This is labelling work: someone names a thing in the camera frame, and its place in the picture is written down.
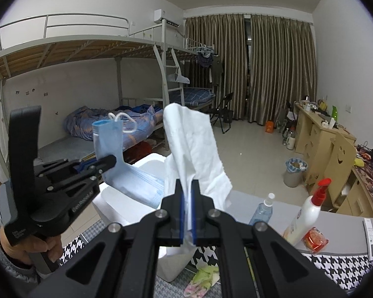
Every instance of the window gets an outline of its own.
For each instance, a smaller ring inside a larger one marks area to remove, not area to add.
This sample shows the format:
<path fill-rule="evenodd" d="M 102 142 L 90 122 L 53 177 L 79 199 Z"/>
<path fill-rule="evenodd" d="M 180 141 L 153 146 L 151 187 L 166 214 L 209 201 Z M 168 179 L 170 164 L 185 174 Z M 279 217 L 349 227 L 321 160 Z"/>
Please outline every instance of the window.
<path fill-rule="evenodd" d="M 247 73 L 250 73 L 251 60 L 251 22 L 250 18 L 245 19 L 245 35 L 246 35 L 246 52 L 247 52 Z"/>

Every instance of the black chair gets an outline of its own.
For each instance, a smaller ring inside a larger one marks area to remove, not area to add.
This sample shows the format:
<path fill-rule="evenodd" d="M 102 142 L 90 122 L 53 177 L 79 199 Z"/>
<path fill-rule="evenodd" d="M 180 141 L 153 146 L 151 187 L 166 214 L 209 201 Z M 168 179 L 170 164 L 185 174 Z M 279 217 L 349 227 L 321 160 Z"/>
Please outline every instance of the black chair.
<path fill-rule="evenodd" d="M 214 120 L 214 122 L 212 122 L 212 125 L 216 124 L 217 120 L 220 120 L 221 131 L 222 131 L 223 134 L 231 128 L 233 111 L 228 109 L 228 104 L 232 100 L 232 98 L 233 98 L 233 92 L 225 95 L 217 108 L 208 109 L 207 112 L 206 112 L 207 114 L 211 114 L 210 121 L 213 120 L 213 118 L 215 116 L 217 116 L 217 118 Z M 230 125 L 230 127 L 225 131 L 224 131 L 224 128 L 222 126 L 221 117 L 222 117 L 224 123 L 228 123 Z"/>
<path fill-rule="evenodd" d="M 289 101 L 286 101 L 286 107 L 287 107 L 287 110 L 292 112 L 293 113 L 293 120 L 290 120 L 287 116 L 286 116 L 286 119 L 287 119 L 287 124 L 284 128 L 284 130 L 282 131 L 282 135 L 285 133 L 285 131 L 287 129 L 291 130 L 292 127 L 294 127 L 294 129 L 296 128 L 297 126 L 297 118 L 295 117 L 294 115 L 294 109 L 291 107 L 291 104 Z"/>

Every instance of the human hand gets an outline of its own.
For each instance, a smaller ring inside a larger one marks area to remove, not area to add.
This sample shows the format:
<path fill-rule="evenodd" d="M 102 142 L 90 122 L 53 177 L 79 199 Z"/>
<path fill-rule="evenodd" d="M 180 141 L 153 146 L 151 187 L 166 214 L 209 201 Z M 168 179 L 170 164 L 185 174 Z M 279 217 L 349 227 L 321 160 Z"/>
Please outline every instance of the human hand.
<path fill-rule="evenodd" d="M 4 252 L 13 259 L 16 259 L 24 264 L 32 265 L 28 253 L 41 253 L 47 252 L 48 258 L 55 262 L 63 254 L 61 236 L 54 236 L 47 238 L 45 241 L 37 238 L 36 236 L 28 236 L 15 246 L 11 246 L 4 233 L 4 228 L 0 228 L 0 244 Z"/>

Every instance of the orange container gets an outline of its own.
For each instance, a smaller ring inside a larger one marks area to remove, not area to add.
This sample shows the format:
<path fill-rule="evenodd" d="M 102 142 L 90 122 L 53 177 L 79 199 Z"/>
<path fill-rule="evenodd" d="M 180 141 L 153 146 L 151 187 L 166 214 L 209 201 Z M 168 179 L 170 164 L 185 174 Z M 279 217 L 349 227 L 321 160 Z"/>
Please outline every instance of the orange container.
<path fill-rule="evenodd" d="M 267 121 L 265 124 L 265 132 L 272 133 L 274 131 L 274 123 L 272 121 Z"/>

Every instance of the blue face mask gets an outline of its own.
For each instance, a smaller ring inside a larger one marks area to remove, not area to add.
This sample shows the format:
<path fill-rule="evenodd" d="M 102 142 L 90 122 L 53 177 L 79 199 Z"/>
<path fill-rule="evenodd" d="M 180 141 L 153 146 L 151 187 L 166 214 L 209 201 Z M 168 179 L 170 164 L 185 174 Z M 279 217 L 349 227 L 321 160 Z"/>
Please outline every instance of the blue face mask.
<path fill-rule="evenodd" d="M 93 141 L 95 155 L 101 159 L 109 154 L 116 157 L 116 165 L 102 174 L 108 185 L 122 192 L 124 195 L 157 209 L 163 198 L 164 181 L 136 168 L 123 160 L 123 133 L 132 133 L 136 130 L 124 131 L 121 116 L 137 123 L 126 113 L 118 115 L 109 114 L 109 119 L 93 123 Z"/>

